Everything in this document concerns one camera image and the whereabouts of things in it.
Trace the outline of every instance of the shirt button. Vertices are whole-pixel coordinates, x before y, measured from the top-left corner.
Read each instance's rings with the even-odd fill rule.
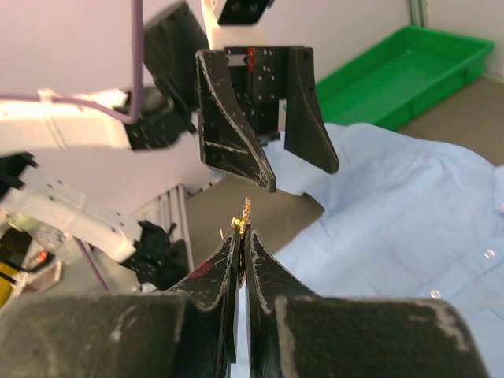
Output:
[[[485,250],[483,256],[485,256],[486,258],[494,258],[495,252],[493,250]]]
[[[436,298],[436,299],[441,298],[441,293],[439,292],[439,290],[436,290],[436,289],[431,290],[430,294],[431,294],[431,297],[433,297],[433,298]]]

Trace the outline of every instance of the red mark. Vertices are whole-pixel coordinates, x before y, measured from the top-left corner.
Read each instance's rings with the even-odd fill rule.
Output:
[[[211,261],[205,261],[198,265],[195,270],[189,273],[190,278],[200,278],[205,276],[213,268]]]
[[[252,47],[249,47],[246,49],[246,56],[248,58],[248,65],[247,68],[249,72],[254,71],[254,49]]]

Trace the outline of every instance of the metal frame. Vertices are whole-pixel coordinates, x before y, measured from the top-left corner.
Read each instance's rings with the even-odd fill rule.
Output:
[[[407,0],[409,23],[421,28],[428,27],[427,0]]]

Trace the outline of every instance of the light blue shirt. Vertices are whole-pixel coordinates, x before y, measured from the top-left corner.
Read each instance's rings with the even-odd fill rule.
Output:
[[[369,124],[327,128],[341,161],[333,176],[283,142],[265,148],[277,187],[325,208],[276,258],[323,296],[450,302],[491,376],[504,377],[504,171],[465,148]],[[244,305],[242,293],[234,377],[249,371]]]

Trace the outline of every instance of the shirt collar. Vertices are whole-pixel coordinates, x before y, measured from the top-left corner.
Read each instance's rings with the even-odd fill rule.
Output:
[[[495,169],[494,200],[495,209],[504,213],[504,165]]]

